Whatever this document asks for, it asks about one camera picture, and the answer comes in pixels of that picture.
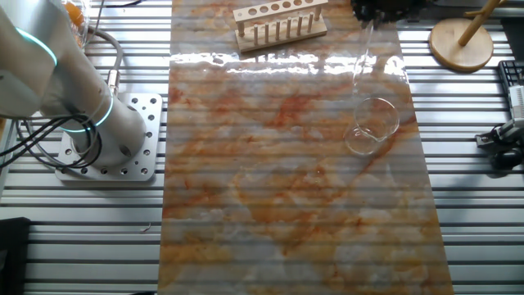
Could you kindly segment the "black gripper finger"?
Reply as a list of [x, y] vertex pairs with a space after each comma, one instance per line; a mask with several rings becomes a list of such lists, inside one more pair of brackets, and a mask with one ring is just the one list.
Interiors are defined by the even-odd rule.
[[351, 0], [354, 16], [359, 21], [371, 21], [376, 16], [375, 0]]
[[418, 14], [426, 0], [376, 0], [375, 10], [382, 21], [398, 21]]

